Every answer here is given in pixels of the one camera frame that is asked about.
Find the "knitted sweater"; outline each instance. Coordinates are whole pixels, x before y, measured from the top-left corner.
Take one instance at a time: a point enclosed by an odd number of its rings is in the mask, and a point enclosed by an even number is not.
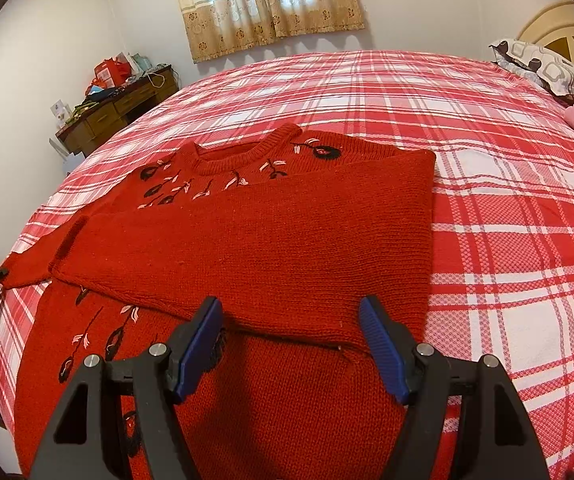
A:
[[[421,337],[433,162],[294,125],[255,144],[190,144],[12,254],[7,288],[52,278],[17,383],[23,471],[85,355],[137,355],[212,294],[224,355],[176,409],[203,478],[377,478],[404,412],[357,306],[377,294]],[[142,452],[132,468],[148,478]]]

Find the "curtain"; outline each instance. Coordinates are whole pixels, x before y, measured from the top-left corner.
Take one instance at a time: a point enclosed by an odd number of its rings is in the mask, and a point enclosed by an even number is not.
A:
[[[179,0],[193,62],[280,38],[364,28],[357,0]]]

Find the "plaid bedspread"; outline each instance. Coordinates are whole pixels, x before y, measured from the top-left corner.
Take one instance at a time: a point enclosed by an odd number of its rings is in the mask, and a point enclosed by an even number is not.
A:
[[[552,478],[563,478],[574,469],[574,131],[544,90],[492,64],[305,54],[203,79],[90,156],[13,250],[184,142],[253,140],[286,121],[436,153],[426,340],[446,355],[501,359]],[[0,409],[12,433],[22,349],[46,286],[6,291],[0,304]]]

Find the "pillow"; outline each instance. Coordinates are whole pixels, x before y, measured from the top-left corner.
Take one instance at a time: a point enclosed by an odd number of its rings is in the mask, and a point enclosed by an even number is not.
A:
[[[574,103],[574,64],[543,46],[517,40],[492,43],[496,57],[530,70],[538,75],[545,88],[568,103]]]
[[[538,74],[535,72],[531,72],[530,70],[525,70],[523,67],[516,65],[511,61],[507,61],[499,52],[494,50],[494,54],[496,54],[496,64],[500,67],[505,69],[507,72],[511,72],[512,74],[519,75],[520,77],[527,79],[534,83],[541,88],[547,88],[543,83],[542,79],[538,77]]]

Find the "ribbed collar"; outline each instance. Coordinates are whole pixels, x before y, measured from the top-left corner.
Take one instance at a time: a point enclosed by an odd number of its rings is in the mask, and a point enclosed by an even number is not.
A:
[[[286,123],[267,134],[260,142],[249,143],[249,150],[243,153],[235,153],[225,158],[209,160],[205,155],[210,151],[217,151],[217,149],[205,150],[195,142],[189,142],[179,150],[178,155],[193,173],[199,175],[225,173],[237,168],[244,168],[248,164],[262,159],[267,153],[286,144],[290,139],[297,137],[301,133],[302,130],[297,124]]]

